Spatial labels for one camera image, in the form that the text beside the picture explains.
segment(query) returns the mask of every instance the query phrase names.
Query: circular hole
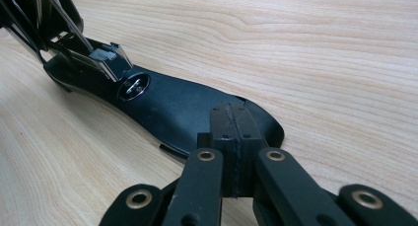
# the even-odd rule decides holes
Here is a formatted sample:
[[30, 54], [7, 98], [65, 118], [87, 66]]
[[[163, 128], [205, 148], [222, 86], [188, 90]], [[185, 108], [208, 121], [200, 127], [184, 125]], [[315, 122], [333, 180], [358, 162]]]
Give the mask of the circular hole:
[[335, 222], [335, 220], [331, 217], [329, 217], [328, 215], [324, 215], [324, 214], [320, 214], [317, 218], [316, 221], [322, 225], [322, 226], [336, 226], [337, 222]]
[[274, 161], [282, 161], [285, 159], [285, 155], [280, 153], [277, 150], [272, 150], [267, 152], [267, 157]]
[[189, 213], [181, 218], [182, 226], [197, 226], [199, 225], [199, 216], [194, 213]]
[[364, 200], [367, 203], [376, 203], [376, 200], [368, 194], [360, 194], [359, 196], [362, 200]]
[[138, 189], [126, 197], [126, 205], [131, 209], [139, 209], [147, 206], [153, 196], [146, 189]]
[[145, 196], [145, 194], [140, 193], [132, 197], [132, 202], [143, 203], [146, 199], [147, 199], [147, 196]]
[[197, 157], [202, 161], [211, 161], [215, 159], [215, 154], [209, 151], [200, 152]]
[[383, 202], [374, 194], [365, 190], [353, 191], [352, 196], [357, 203], [371, 209], [380, 209], [383, 207]]

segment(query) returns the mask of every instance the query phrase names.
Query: metal rod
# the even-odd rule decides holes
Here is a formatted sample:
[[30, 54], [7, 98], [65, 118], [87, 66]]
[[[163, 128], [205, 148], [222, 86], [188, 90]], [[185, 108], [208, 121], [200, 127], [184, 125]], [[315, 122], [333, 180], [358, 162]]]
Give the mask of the metal rod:
[[70, 30], [72, 33], [74, 33], [78, 39], [86, 46], [87, 50], [89, 52], [92, 52], [94, 48], [89, 43], [89, 41], [83, 36], [83, 33], [77, 28], [77, 26], [74, 24], [73, 20], [67, 15], [67, 13], [62, 9], [62, 7], [58, 4], [56, 0], [48, 0], [51, 5], [56, 9], [56, 11], [61, 15], [61, 17], [64, 19], [64, 21], [67, 23], [67, 25], [70, 27]]

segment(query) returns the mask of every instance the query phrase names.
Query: round metal fastener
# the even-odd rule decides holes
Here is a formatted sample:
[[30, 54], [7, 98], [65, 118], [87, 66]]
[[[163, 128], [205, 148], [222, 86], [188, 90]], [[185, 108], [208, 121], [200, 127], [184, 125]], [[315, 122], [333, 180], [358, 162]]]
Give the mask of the round metal fastener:
[[[141, 196], [141, 200], [135, 200], [136, 196]], [[126, 197], [126, 205], [131, 209], [139, 209], [147, 206], [153, 196], [147, 189], [138, 189]]]
[[277, 150], [270, 150], [267, 152], [267, 158], [273, 160], [273, 161], [282, 161], [286, 157], [283, 153], [277, 151]]
[[215, 154], [210, 151], [203, 151], [197, 154], [197, 158], [201, 161], [211, 161], [215, 159]]
[[351, 193], [357, 203], [371, 209], [380, 209], [383, 207], [383, 202], [374, 194], [365, 190], [355, 190]]

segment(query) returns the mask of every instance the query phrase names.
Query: wooden table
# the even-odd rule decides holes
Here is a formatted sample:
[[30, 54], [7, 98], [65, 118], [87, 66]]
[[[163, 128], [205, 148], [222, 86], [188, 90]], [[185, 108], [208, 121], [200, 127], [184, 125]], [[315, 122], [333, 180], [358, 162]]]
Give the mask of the wooden table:
[[[74, 0], [133, 63], [243, 96], [325, 189], [377, 188], [418, 217], [418, 0]], [[182, 166], [122, 113], [67, 94], [0, 30], [0, 225], [97, 225]], [[223, 225], [254, 225], [225, 199]]]

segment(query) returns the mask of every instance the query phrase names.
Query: wood grain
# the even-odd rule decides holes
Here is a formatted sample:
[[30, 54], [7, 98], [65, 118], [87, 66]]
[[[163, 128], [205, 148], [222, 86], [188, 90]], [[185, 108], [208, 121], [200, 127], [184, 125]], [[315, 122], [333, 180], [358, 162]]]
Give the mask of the wood grain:
[[[418, 0], [74, 0], [133, 63], [249, 98], [325, 189], [377, 188], [418, 217]], [[67, 94], [0, 30], [0, 224], [97, 225], [181, 166], [125, 115]], [[254, 225], [227, 199], [223, 225]]]

